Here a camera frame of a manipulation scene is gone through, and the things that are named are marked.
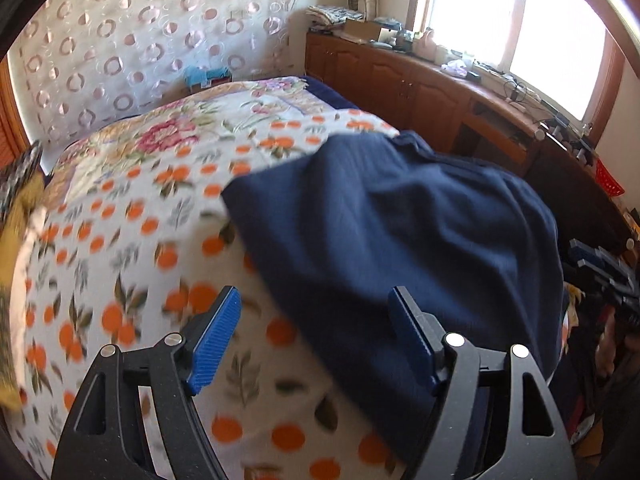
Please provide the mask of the navy blue printed t-shirt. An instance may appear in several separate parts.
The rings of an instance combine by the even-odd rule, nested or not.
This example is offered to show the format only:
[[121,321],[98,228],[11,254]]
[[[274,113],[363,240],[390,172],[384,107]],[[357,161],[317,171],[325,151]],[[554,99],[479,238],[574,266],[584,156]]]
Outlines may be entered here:
[[314,154],[232,180],[229,216],[272,299],[406,463],[433,398],[387,298],[408,289],[479,347],[524,344],[544,375],[561,349],[558,230],[509,171],[416,134],[336,134]]

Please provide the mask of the red plastic basket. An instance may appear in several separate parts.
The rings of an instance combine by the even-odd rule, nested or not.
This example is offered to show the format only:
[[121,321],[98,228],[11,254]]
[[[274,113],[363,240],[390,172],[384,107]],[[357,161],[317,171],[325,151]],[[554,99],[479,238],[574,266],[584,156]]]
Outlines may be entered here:
[[600,158],[596,159],[596,181],[608,197],[620,197],[625,194],[625,189],[610,174]]

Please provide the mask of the orange print bed sheet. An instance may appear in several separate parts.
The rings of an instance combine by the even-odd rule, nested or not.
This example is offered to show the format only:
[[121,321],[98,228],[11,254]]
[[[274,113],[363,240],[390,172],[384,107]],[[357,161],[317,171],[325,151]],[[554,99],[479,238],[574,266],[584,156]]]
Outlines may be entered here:
[[22,274],[26,385],[21,411],[6,416],[36,475],[50,476],[67,414],[103,346],[155,344],[232,285],[241,319],[195,400],[228,476],[399,478],[400,460],[274,305],[221,199],[232,179],[312,153],[331,134],[386,130],[356,110],[276,120],[122,171],[52,208]]

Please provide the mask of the long wooden side cabinet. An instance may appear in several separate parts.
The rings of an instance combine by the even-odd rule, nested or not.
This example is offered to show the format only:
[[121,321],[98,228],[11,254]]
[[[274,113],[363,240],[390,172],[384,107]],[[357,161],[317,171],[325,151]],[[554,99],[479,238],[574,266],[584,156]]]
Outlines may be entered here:
[[620,252],[634,235],[593,173],[548,135],[548,122],[535,122],[495,92],[409,55],[314,32],[306,37],[305,70],[435,151],[518,174],[551,209],[562,237]]

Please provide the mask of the brown patterned folded blanket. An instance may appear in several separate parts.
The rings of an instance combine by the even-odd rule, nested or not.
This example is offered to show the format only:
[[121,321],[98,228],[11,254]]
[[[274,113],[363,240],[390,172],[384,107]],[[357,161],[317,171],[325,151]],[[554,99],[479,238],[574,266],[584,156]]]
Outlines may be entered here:
[[40,141],[1,169],[1,407],[17,411],[21,405],[21,379],[16,372],[20,358],[17,339],[24,321],[12,299],[15,274],[26,266],[29,220],[38,208],[44,189]]

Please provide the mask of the floral quilt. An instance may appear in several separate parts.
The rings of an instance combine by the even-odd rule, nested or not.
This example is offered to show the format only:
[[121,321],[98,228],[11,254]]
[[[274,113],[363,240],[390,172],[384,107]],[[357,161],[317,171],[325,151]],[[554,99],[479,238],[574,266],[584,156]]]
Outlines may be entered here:
[[207,138],[231,141],[263,124],[334,110],[306,90],[303,77],[235,81],[114,122],[70,144],[44,192],[50,208],[164,155],[183,155]]

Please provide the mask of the red wooden wardrobe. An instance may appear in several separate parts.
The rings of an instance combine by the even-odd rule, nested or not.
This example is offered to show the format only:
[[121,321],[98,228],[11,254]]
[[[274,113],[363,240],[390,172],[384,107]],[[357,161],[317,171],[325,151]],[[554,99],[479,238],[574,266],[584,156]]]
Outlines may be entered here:
[[15,101],[8,58],[5,56],[0,64],[0,168],[19,158],[29,145]]

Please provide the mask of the navy blue bed mattress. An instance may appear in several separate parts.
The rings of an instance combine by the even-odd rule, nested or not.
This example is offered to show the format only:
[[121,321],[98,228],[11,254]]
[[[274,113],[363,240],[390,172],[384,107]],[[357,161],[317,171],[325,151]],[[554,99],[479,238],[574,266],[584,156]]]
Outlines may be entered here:
[[358,106],[352,101],[345,99],[344,96],[319,79],[311,76],[303,76],[303,81],[307,84],[306,90],[308,92],[329,106],[332,106],[334,110],[358,110]]

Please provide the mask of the cardboard box on cabinet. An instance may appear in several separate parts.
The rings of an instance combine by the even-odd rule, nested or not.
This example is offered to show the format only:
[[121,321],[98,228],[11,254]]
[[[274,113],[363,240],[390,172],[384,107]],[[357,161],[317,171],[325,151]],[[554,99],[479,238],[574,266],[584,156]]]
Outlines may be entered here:
[[377,22],[347,20],[343,28],[343,34],[356,41],[378,41],[382,26]]

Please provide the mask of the blue box on bed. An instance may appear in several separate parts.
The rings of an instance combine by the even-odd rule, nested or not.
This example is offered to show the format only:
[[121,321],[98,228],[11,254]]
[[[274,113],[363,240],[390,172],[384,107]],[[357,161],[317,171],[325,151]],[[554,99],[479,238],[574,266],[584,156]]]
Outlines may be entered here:
[[226,84],[232,81],[232,73],[227,67],[188,67],[183,73],[183,81],[191,93]]

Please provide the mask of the stack of folded cloths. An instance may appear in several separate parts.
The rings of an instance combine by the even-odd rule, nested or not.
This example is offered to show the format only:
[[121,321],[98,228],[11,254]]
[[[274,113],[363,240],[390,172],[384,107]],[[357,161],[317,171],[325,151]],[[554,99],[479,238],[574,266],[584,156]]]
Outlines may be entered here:
[[323,27],[344,25],[348,20],[363,21],[364,14],[342,6],[308,6],[306,14],[312,21]]

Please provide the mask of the white circle pattern curtain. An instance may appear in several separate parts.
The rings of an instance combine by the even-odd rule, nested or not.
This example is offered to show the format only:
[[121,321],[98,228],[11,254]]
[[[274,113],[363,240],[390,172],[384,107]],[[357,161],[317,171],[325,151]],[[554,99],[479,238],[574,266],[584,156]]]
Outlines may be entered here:
[[192,68],[282,73],[296,1],[46,0],[9,52],[26,134],[62,148],[175,99]]

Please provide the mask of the window with wooden frame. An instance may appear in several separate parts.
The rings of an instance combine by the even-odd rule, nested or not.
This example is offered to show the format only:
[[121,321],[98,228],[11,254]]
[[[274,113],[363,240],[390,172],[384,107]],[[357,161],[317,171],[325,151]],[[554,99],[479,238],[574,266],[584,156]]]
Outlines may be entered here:
[[408,25],[602,139],[625,57],[589,0],[409,0]]

